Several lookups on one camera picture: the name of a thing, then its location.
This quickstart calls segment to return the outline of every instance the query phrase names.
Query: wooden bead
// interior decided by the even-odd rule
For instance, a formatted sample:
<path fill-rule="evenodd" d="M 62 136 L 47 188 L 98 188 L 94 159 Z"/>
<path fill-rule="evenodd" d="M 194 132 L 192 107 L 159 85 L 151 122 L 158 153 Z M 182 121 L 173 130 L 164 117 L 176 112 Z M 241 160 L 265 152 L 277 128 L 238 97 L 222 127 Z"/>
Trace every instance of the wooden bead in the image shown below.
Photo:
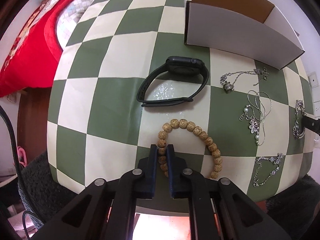
<path fill-rule="evenodd" d="M 172 127 L 173 129 L 179 128 L 179 121 L 178 121 L 178 119 L 172 119 L 172 120 L 170 121 L 170 124 L 171 124 L 171 127 Z"/>
<path fill-rule="evenodd" d="M 221 164 L 217 164 L 214 166 L 214 171 L 219 172 L 222 170 L 222 165 Z"/>
<path fill-rule="evenodd" d="M 202 133 L 202 128 L 200 126 L 196 126 L 193 130 L 193 134 L 195 136 L 199 136 Z"/>
<path fill-rule="evenodd" d="M 188 124 L 188 121 L 187 121 L 186 119 L 180 119 L 179 127 L 180 127 L 181 129 L 187 128 L 187 124 Z"/>
<path fill-rule="evenodd" d="M 165 148 L 158 148 L 158 154 L 160 156 L 164 156 L 165 155 Z"/>
<path fill-rule="evenodd" d="M 210 152 L 214 152 L 217 149 L 217 145 L 215 143 L 212 143 L 208 146 L 208 149 Z"/>
<path fill-rule="evenodd" d="M 213 143 L 213 140 L 211 137 L 208 137 L 207 139 L 204 140 L 205 145 L 209 146 Z"/>
<path fill-rule="evenodd" d="M 162 126 L 162 129 L 163 129 L 165 132 L 169 133 L 169 132 L 172 131 L 172 126 L 171 126 L 171 124 L 169 124 L 169 123 L 166 122 L 166 123 Z"/>
<path fill-rule="evenodd" d="M 165 164 L 167 162 L 167 158 L 165 156 L 159 156 L 158 157 L 158 162 L 160 164 Z"/>
<path fill-rule="evenodd" d="M 187 124 L 187 130 L 189 132 L 193 132 L 193 130 L 196 128 L 196 124 L 194 122 L 188 122 Z"/>
<path fill-rule="evenodd" d="M 160 131 L 160 132 L 158 133 L 158 138 L 165 140 L 165 139 L 167 138 L 167 135 L 168 135 L 168 134 L 167 134 L 165 131 Z"/>
<path fill-rule="evenodd" d="M 220 150 L 219 149 L 216 149 L 214 152 L 212 152 L 211 153 L 212 154 L 212 156 L 214 157 L 214 158 L 218 158 L 218 157 L 220 157 Z"/>
<path fill-rule="evenodd" d="M 199 138 L 201 140 L 205 140 L 205 139 L 207 139 L 207 137 L 208 137 L 208 134 L 205 131 L 202 131 L 202 133 L 200 133 L 200 135 L 199 135 Z"/>
<path fill-rule="evenodd" d="M 210 179 L 217 179 L 218 176 L 219 176 L 219 173 L 216 171 L 213 171 L 211 172 Z"/>
<path fill-rule="evenodd" d="M 167 163 L 161 164 L 161 165 L 160 165 L 160 169 L 161 169 L 162 171 L 167 171 L 167 170 L 168 170 Z"/>
<path fill-rule="evenodd" d="M 158 146 L 159 146 L 159 147 L 163 148 L 163 147 L 165 147 L 166 145 L 167 145 L 167 142 L 166 142 L 165 140 L 163 140 L 163 139 L 159 139 L 159 140 L 158 140 Z"/>
<path fill-rule="evenodd" d="M 222 158 L 221 157 L 218 157 L 218 158 L 214 159 L 214 164 L 218 165 L 218 164 L 221 164 L 221 163 L 222 163 Z"/>

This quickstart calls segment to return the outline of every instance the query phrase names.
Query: checkered tablecloth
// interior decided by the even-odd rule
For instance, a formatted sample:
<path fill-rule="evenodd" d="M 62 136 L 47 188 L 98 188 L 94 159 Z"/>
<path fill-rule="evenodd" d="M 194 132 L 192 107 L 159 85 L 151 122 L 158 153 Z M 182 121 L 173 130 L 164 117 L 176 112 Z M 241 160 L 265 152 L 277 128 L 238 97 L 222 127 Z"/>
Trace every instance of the checkered tablecloth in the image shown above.
<path fill-rule="evenodd" d="M 254 201 L 267 199 L 291 186 L 310 166 L 314 134 L 295 140 L 295 102 L 303 99 L 313 116 L 308 78 L 300 59 L 277 70 L 253 59 L 205 47 L 184 44 L 184 0 L 95 0 L 84 13 L 64 50 L 52 87 L 48 114 L 48 158 L 52 175 L 61 185 L 81 192 L 96 178 L 113 180 L 134 169 L 157 142 L 163 123 L 185 118 L 207 130 L 221 151 L 223 170 Z M 148 74 L 168 56 L 204 61 L 210 72 L 205 88 L 192 103 L 142 108 L 136 94 Z M 268 80 L 242 75 L 235 91 L 226 94 L 220 76 L 266 67 Z M 228 77 L 233 82 L 235 76 Z M 201 80 L 188 82 L 163 75 L 156 79 L 148 99 L 189 96 Z M 272 111 L 265 120 L 266 139 L 257 147 L 247 121 L 239 121 L 251 89 L 266 92 Z M 262 98 L 268 107 L 270 102 Z M 204 143 L 186 130 L 169 134 L 177 156 L 190 168 L 208 176 L 213 169 Z M 253 187 L 259 156 L 283 153 L 280 170 L 265 185 Z M 274 169 L 266 162 L 258 178 Z M 187 200 L 172 200 L 168 180 L 158 170 L 156 196 L 139 200 L 149 212 L 188 212 Z"/>

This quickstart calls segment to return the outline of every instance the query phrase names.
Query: black watch strap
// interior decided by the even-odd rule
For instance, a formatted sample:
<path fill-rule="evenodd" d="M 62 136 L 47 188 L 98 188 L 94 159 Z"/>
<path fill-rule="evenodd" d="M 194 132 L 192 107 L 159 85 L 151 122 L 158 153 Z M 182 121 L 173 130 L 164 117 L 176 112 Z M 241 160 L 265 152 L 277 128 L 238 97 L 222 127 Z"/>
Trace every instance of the black watch strap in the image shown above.
<path fill-rule="evenodd" d="M 160 75 L 164 72 L 170 71 L 169 63 L 168 63 L 168 60 L 170 58 L 183 59 L 184 61 L 186 61 L 186 59 L 187 59 L 190 62 L 193 62 L 194 60 L 200 61 L 203 64 L 203 67 L 201 67 L 199 69 L 199 74 L 201 74 L 203 76 L 203 82 L 202 82 L 201 86 L 198 88 L 198 90 L 194 94 L 192 94 L 189 97 L 171 98 L 171 99 L 163 99 L 163 100 L 145 100 L 146 91 L 147 91 L 148 87 L 150 86 L 150 84 L 152 83 L 152 81 L 158 75 Z M 137 100 L 139 102 L 142 102 L 141 106 L 144 106 L 144 107 L 175 106 L 175 105 L 182 104 L 184 102 L 193 102 L 193 97 L 196 96 L 205 87 L 208 79 L 209 79 L 209 71 L 201 60 L 185 58 L 185 57 L 169 57 L 166 60 L 166 63 L 164 63 L 162 66 L 160 66 L 159 68 L 157 68 L 156 70 L 151 72 L 150 75 L 143 81 L 143 83 L 141 84 L 141 86 L 138 90 L 138 93 L 137 93 Z"/>

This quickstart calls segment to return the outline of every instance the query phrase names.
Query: wall outlet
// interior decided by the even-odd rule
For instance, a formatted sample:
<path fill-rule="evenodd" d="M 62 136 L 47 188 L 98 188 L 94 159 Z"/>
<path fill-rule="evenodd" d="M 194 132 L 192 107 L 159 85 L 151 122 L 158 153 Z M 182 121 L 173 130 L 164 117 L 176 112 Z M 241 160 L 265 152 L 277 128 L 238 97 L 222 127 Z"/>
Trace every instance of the wall outlet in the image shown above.
<path fill-rule="evenodd" d="M 319 86 L 319 82 L 318 82 L 318 78 L 317 78 L 316 72 L 312 72 L 309 75 L 309 82 L 310 82 L 311 88 Z"/>

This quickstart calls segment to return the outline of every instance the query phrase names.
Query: silver necklace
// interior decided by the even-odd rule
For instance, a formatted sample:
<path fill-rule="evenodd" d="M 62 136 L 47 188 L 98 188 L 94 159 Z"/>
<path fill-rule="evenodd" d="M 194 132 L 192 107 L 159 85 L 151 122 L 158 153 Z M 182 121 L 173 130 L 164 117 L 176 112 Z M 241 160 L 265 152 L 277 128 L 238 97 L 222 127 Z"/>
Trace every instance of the silver necklace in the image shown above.
<path fill-rule="evenodd" d="M 278 157 L 275 159 L 274 157 L 270 157 L 270 158 L 266 158 L 266 157 L 259 157 L 258 159 L 256 159 L 256 163 L 259 164 L 257 170 L 256 170 L 256 174 L 254 176 L 254 179 L 253 179 L 253 186 L 254 187 L 259 187 L 259 186 L 262 186 L 263 184 L 265 184 L 267 182 L 267 180 L 276 174 L 277 171 L 279 171 L 280 169 L 280 164 L 281 164 L 281 159 L 283 158 L 283 154 L 282 153 L 278 153 Z M 260 160 L 265 160 L 265 161 L 270 161 L 272 162 L 274 165 L 277 165 L 277 167 L 270 173 L 270 175 L 262 182 L 262 183 L 258 183 L 258 180 L 257 177 L 258 177 L 258 172 L 259 172 L 259 169 L 262 167 L 262 162 Z"/>
<path fill-rule="evenodd" d="M 227 82 L 227 76 L 231 76 L 234 74 L 239 74 L 236 77 L 235 81 L 232 84 L 230 82 Z M 267 76 L 269 75 L 269 73 L 267 72 L 267 69 L 265 67 L 263 68 L 263 70 L 255 68 L 254 70 L 251 70 L 251 71 L 237 71 L 234 73 L 224 74 L 220 78 L 220 84 L 223 86 L 223 89 L 225 90 L 226 93 L 230 93 L 231 91 L 235 90 L 234 84 L 237 81 L 238 77 L 241 76 L 242 74 L 263 75 L 262 78 L 260 78 L 260 80 L 258 81 L 258 83 L 254 84 L 254 86 L 258 85 L 262 79 L 267 80 Z"/>
<path fill-rule="evenodd" d="M 250 99 L 249 99 L 249 93 L 251 91 L 256 94 L 255 97 L 254 97 L 255 106 L 253 106 L 253 104 L 250 102 Z M 266 109 L 265 109 L 264 105 L 261 102 L 260 93 L 264 93 L 270 100 L 270 110 L 269 110 L 268 113 L 266 113 Z M 258 107 L 257 98 L 259 99 L 260 105 L 263 107 L 263 112 Z M 264 143 L 264 140 L 266 138 L 266 133 L 265 133 L 265 130 L 264 130 L 264 121 L 265 121 L 266 117 L 268 116 L 268 114 L 270 114 L 270 112 L 271 112 L 272 101 L 271 101 L 270 97 L 268 96 L 268 94 L 266 92 L 263 92 L 263 91 L 256 92 L 254 90 L 250 90 L 247 93 L 247 99 L 248 99 L 250 104 L 245 106 L 245 108 L 243 109 L 243 114 L 240 116 L 239 120 L 242 121 L 245 118 L 246 120 L 249 121 L 249 127 L 248 128 L 250 129 L 251 133 L 254 133 L 254 132 L 256 133 L 256 135 L 254 137 L 255 140 L 256 140 L 256 145 L 257 146 L 261 146 Z M 252 112 L 253 112 L 252 116 L 249 116 L 249 114 L 248 114 L 250 108 L 252 109 Z M 256 117 L 256 115 L 254 113 L 254 108 L 256 108 L 259 111 L 260 116 L 261 116 L 260 119 Z M 261 124 L 261 123 L 262 123 L 262 131 L 263 131 L 263 141 L 262 141 L 262 143 L 259 144 L 260 127 L 258 125 Z"/>
<path fill-rule="evenodd" d="M 298 109 L 301 109 L 302 115 L 306 116 L 306 111 L 304 109 L 303 101 L 302 100 L 297 100 L 296 102 L 296 121 L 293 126 L 293 136 L 295 139 L 301 139 L 304 136 L 304 133 L 306 131 L 306 128 L 303 127 L 302 132 L 299 133 L 299 123 L 298 123 Z"/>

